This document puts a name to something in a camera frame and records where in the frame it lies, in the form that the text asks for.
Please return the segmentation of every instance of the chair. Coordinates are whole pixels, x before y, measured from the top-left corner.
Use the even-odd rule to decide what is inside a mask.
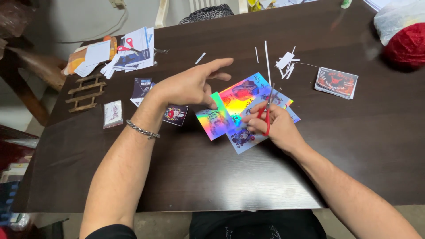
[[[239,1],[239,13],[248,12],[247,0],[238,0]],[[170,0],[161,0],[159,4],[158,14],[156,15],[155,28],[165,27],[165,20],[167,19],[168,6]],[[197,11],[204,7],[217,6],[220,5],[220,0],[189,0],[190,12]]]

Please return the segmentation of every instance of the silver chain bracelet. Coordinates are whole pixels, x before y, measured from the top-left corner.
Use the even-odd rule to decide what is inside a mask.
[[[154,133],[151,133],[151,132],[149,132],[149,131],[146,131],[146,130],[144,130],[144,129],[141,129],[141,128],[139,128],[139,127],[137,127],[136,125],[134,125],[129,119],[128,120],[126,120],[126,122],[127,122],[127,124],[130,126],[130,127],[132,127],[133,129],[135,129],[135,130],[137,130],[138,132],[140,132],[140,133],[142,133],[142,134],[146,134],[146,135],[148,135],[149,137],[147,138],[147,139],[152,139],[152,137],[155,137],[155,138],[159,138],[160,137],[160,135],[159,134],[154,134]]]

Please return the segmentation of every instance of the left hand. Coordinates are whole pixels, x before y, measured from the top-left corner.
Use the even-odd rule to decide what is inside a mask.
[[[232,63],[233,58],[224,58],[197,65],[156,84],[148,95],[157,95],[166,105],[206,104],[215,110],[217,104],[210,96],[211,86],[206,79],[230,80],[229,74],[219,70]]]

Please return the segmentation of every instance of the red scissors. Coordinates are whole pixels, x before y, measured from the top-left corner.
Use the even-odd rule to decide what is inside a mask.
[[[129,38],[125,39],[125,42],[127,42],[128,45],[130,45],[131,48],[127,48],[125,46],[119,46],[119,47],[116,48],[116,50],[117,51],[133,51],[136,55],[139,55],[139,54],[137,54],[137,52],[140,52],[140,51],[134,49],[132,38],[129,37]]]
[[[273,83],[272,90],[270,91],[269,98],[267,99],[267,105],[265,105],[263,108],[261,108],[258,111],[257,118],[259,118],[259,119],[261,119],[261,115],[263,114],[263,112],[266,111],[266,118],[265,118],[264,121],[267,123],[267,132],[265,134],[263,134],[263,136],[268,136],[269,135],[269,131],[270,131],[270,105],[272,104],[273,100],[276,97],[276,95],[273,96],[273,90],[274,90],[274,88],[275,88],[275,84]]]

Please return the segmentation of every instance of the red ornament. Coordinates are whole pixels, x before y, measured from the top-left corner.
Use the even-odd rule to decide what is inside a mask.
[[[390,39],[383,54],[403,68],[418,69],[425,65],[425,23],[401,29]]]

